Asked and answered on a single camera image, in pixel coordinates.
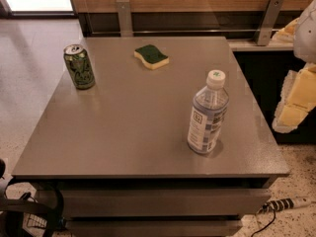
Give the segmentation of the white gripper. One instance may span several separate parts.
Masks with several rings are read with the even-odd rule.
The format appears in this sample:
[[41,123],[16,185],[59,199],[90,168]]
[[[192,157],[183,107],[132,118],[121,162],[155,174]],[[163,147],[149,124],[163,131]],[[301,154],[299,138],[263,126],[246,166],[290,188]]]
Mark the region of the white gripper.
[[273,130],[290,133],[316,107],[316,0],[273,35],[273,40],[293,43],[294,55],[308,62],[298,72],[289,70],[276,106]]

